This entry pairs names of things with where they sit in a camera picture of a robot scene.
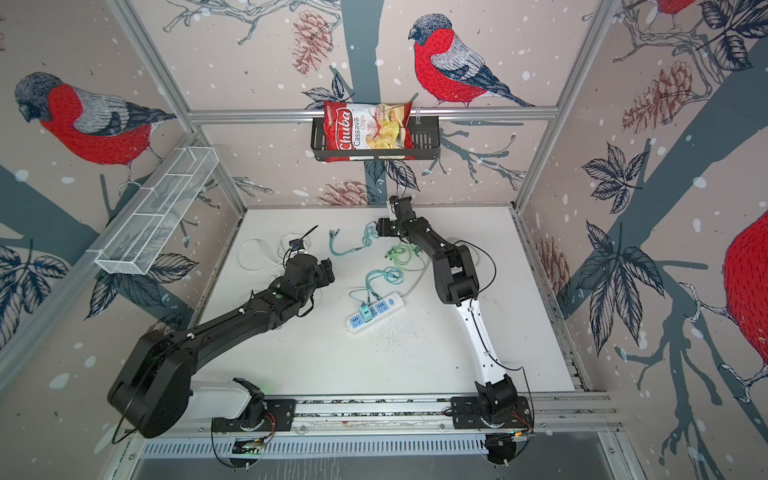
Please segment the white power strip blue outlets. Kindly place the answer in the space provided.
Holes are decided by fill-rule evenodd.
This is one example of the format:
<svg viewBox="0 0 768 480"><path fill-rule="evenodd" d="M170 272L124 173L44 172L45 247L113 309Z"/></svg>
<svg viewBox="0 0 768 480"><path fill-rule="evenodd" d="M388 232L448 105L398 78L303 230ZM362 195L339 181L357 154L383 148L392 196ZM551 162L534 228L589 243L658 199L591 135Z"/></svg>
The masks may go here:
<svg viewBox="0 0 768 480"><path fill-rule="evenodd" d="M361 333L404 308L403 298L397 292L393 292L375 302L362 304L345 320L345 329L350 334Z"/></svg>

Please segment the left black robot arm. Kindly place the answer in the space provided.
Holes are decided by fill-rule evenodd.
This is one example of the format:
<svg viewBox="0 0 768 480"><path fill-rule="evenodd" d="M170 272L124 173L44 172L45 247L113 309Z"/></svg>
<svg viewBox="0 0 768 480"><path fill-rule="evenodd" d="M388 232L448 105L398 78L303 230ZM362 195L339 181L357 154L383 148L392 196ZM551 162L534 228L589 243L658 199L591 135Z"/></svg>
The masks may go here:
<svg viewBox="0 0 768 480"><path fill-rule="evenodd" d="M183 331L145 333L111 386L108 403L146 438L181 420L244 416L258 425L264 394L253 383L196 381L194 375L242 342L307 315L315 291L334 280L331 260L298 254L287 261L283 275L230 312Z"/></svg>

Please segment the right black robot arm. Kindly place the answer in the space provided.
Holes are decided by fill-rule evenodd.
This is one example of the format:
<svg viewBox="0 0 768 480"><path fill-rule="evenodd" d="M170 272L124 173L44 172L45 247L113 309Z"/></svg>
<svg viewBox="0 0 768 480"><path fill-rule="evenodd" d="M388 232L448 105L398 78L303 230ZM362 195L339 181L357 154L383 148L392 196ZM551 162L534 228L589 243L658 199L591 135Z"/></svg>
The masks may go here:
<svg viewBox="0 0 768 480"><path fill-rule="evenodd" d="M415 213L409 196L392 196L388 205L390 216L376 222L378 235L403 240L428 256L439 300L454 308L464 326L476 357L475 387L483 423L490 427L513 422L525 425L526 407L509 375L512 369L498 360L480 311L481 288L470 249L437 233L427 219Z"/></svg>

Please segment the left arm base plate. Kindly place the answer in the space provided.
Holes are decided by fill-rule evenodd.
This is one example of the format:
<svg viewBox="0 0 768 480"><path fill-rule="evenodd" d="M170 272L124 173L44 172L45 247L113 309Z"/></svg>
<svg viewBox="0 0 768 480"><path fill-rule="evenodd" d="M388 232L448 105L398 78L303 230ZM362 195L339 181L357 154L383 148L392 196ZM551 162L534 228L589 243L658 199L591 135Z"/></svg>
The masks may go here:
<svg viewBox="0 0 768 480"><path fill-rule="evenodd" d="M213 418L211 430L216 434L246 434L250 432L288 432L292 428L297 401L292 398L266 397L251 401L234 419Z"/></svg>

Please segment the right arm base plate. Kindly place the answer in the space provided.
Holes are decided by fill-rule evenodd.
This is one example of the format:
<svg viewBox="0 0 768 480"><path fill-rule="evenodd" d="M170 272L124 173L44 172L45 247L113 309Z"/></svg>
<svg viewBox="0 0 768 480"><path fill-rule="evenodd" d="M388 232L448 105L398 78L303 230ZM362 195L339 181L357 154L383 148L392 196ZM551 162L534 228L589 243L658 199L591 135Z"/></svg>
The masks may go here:
<svg viewBox="0 0 768 480"><path fill-rule="evenodd" d="M507 429L530 430L533 427L533 411L526 398L519 396L516 402L488 403L479 396L458 396L450 399L445 410L457 430Z"/></svg>

